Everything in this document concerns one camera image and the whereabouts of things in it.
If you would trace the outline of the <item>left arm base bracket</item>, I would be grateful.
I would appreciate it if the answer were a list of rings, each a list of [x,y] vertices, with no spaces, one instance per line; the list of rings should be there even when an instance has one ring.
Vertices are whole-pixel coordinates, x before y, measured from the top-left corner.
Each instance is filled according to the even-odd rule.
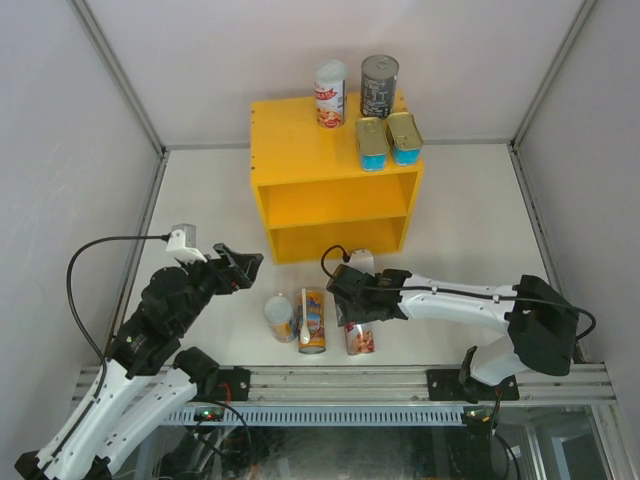
[[[221,369],[197,383],[195,402],[231,403],[248,400],[251,371],[241,367]]]

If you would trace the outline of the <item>white lidded pink can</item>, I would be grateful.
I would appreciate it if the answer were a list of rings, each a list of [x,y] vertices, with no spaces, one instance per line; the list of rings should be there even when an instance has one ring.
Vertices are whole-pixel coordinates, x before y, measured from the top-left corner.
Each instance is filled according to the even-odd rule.
[[[344,124],[346,78],[346,65],[336,59],[325,62],[316,69],[316,120],[323,128],[337,129]]]

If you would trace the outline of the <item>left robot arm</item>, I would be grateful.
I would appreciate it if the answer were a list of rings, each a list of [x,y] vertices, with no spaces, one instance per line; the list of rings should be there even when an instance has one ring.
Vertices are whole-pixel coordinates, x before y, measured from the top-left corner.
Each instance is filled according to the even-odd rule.
[[[156,271],[91,387],[52,440],[15,463],[25,479],[108,479],[172,411],[219,387],[219,365],[181,339],[217,295],[253,286],[264,258],[218,243]]]

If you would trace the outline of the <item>black cylindrical can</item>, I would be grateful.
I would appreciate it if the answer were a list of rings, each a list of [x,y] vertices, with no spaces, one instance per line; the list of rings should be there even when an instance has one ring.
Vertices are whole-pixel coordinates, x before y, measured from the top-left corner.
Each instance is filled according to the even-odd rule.
[[[361,64],[360,111],[364,117],[386,118],[393,109],[399,63],[389,55],[371,55]]]

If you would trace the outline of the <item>red white labelled can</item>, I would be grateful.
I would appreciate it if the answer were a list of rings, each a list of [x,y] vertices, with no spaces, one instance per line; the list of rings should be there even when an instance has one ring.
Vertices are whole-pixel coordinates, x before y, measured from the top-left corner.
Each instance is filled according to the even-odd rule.
[[[344,334],[348,355],[353,356],[375,352],[374,332],[370,324],[350,322],[344,327]]]

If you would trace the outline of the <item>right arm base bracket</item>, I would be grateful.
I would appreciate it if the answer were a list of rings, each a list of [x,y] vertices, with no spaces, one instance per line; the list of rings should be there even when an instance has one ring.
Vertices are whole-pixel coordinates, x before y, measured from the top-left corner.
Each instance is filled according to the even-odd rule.
[[[465,401],[477,404],[481,401],[517,401],[520,393],[514,375],[507,377],[496,386],[485,385],[474,379],[466,383],[459,379],[459,370],[453,368],[428,369],[426,371],[428,395],[431,401]]]

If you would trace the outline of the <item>gold rectangular tin blue label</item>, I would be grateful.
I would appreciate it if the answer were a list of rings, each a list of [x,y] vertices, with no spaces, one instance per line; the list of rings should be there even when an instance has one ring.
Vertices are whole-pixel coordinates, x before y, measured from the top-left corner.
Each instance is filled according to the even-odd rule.
[[[414,115],[408,111],[391,113],[387,117],[391,135],[393,161],[398,166],[417,163],[424,141]]]

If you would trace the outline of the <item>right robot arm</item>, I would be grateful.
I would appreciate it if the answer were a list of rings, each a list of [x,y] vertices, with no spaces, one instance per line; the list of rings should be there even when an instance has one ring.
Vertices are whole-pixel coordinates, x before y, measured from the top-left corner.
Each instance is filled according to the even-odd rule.
[[[580,311],[539,277],[473,286],[398,269],[370,274],[341,264],[327,289],[351,323],[438,319],[496,333],[492,343],[471,346],[460,366],[456,383],[471,403],[525,370],[553,377],[570,372]]]

